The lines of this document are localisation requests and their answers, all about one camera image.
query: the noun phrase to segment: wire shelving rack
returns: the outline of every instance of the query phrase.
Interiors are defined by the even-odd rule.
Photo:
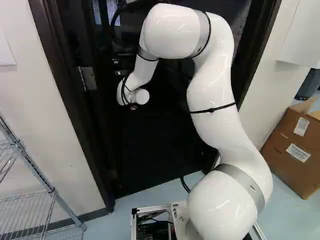
[[[40,181],[44,190],[0,198],[0,240],[82,240],[85,224],[68,207],[55,187],[27,153],[22,141],[0,114],[0,184],[20,159]],[[74,224],[48,231],[55,203]]]

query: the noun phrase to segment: dark door frame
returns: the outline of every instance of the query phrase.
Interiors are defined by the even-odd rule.
[[[95,122],[85,99],[83,82],[72,62],[58,6],[55,0],[29,0],[29,5],[54,80],[104,201],[104,212],[112,213],[115,199],[109,179],[97,164],[97,160],[103,163],[106,156],[99,147]]]
[[[29,0],[29,4],[60,95],[106,209],[108,212],[112,212],[115,200],[106,176],[97,165],[97,159],[102,159],[104,156],[101,149],[97,147],[99,139],[95,135],[93,127],[95,122],[90,116],[89,106],[82,97],[83,86],[72,67],[56,0]],[[99,0],[99,4],[100,7],[106,6],[103,0]],[[281,0],[252,0],[231,69],[231,84],[238,108],[241,106],[256,72],[280,4]],[[103,18],[105,32],[108,31],[106,19],[108,18]]]
[[[238,109],[254,78],[282,0],[252,0],[231,68],[231,85]]]

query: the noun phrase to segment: white cabinet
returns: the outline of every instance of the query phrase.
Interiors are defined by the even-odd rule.
[[[320,69],[320,0],[300,0],[276,58]]]

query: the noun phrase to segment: silver joint ring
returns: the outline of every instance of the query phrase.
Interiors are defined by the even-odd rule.
[[[198,10],[194,10],[194,11],[198,15],[199,22],[200,22],[200,37],[194,51],[189,55],[189,57],[191,58],[194,58],[195,56],[197,56],[206,47],[210,37],[210,31],[211,31],[208,16],[202,11],[198,11]]]
[[[155,62],[159,60],[158,57],[152,55],[150,52],[144,50],[141,46],[138,49],[138,55],[146,61]]]
[[[236,180],[252,197],[258,214],[262,212],[266,204],[265,197],[260,187],[249,175],[239,168],[225,163],[218,165],[214,170],[227,174]]]

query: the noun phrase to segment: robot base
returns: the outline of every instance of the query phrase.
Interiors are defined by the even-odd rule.
[[[169,221],[167,232],[168,240],[203,240],[190,221],[186,201],[174,202],[166,205],[133,208],[131,212],[131,240],[139,240],[139,226],[156,218],[159,221]],[[257,223],[252,226],[245,239],[266,240]]]

